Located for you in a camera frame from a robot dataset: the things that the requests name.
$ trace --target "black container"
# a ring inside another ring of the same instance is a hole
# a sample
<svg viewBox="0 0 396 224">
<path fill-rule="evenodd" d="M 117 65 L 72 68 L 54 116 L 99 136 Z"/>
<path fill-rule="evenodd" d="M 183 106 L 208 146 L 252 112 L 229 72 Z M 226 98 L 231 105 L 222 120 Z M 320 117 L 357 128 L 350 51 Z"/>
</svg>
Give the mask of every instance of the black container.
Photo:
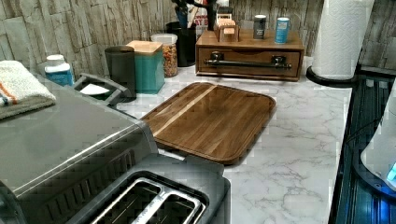
<svg viewBox="0 0 396 224">
<path fill-rule="evenodd" d="M 266 19 L 267 17 L 264 15 L 257 15 L 254 17 L 253 39 L 264 39 Z"/>
<path fill-rule="evenodd" d="M 195 23 L 190 29 L 181 29 L 178 21 L 166 24 L 166 33 L 177 35 L 177 66 L 189 67 L 195 65 L 196 32 Z"/>
<path fill-rule="evenodd" d="M 123 102 L 136 99 L 136 84 L 134 73 L 134 48 L 128 46 L 116 46 L 105 49 L 106 62 L 111 80 L 128 88 L 131 98 Z"/>
</svg>

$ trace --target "folded towel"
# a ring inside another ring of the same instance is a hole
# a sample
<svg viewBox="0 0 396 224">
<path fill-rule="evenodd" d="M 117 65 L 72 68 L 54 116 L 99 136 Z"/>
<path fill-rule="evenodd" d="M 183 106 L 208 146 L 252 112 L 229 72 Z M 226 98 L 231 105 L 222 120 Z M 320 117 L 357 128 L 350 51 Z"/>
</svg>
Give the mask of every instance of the folded towel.
<svg viewBox="0 0 396 224">
<path fill-rule="evenodd" d="M 52 105 L 55 100 L 21 63 L 0 62 L 0 119 Z"/>
</svg>

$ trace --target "paper towel roll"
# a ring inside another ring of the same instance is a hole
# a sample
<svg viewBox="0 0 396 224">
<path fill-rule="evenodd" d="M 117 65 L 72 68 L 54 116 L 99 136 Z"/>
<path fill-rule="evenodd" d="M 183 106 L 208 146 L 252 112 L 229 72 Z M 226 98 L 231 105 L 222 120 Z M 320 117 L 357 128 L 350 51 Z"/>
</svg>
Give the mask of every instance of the paper towel roll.
<svg viewBox="0 0 396 224">
<path fill-rule="evenodd" d="M 354 76 L 374 0 L 325 0 L 313 54 L 319 77 Z"/>
</svg>

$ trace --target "glass jar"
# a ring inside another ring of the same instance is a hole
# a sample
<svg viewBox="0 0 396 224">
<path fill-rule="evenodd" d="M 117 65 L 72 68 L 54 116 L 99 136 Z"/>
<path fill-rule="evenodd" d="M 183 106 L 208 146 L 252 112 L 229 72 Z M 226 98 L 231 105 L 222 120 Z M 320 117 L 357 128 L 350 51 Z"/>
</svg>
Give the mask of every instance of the glass jar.
<svg viewBox="0 0 396 224">
<path fill-rule="evenodd" d="M 177 75 L 176 44 L 163 45 L 163 71 L 166 77 L 174 77 Z"/>
<path fill-rule="evenodd" d="M 152 35 L 151 40 L 163 43 L 163 71 L 165 77 L 177 75 L 177 35 Z"/>
</svg>

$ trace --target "blue light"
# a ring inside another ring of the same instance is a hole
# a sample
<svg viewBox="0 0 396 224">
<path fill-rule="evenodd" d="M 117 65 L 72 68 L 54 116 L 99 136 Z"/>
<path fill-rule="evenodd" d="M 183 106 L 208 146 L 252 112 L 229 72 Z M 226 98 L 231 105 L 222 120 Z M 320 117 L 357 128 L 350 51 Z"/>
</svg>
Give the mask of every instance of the blue light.
<svg viewBox="0 0 396 224">
<path fill-rule="evenodd" d="M 392 181 L 392 180 L 395 179 L 395 177 L 396 177 L 396 170 L 391 169 L 389 174 L 388 174 L 388 176 L 387 176 L 387 180 L 388 181 Z"/>
</svg>

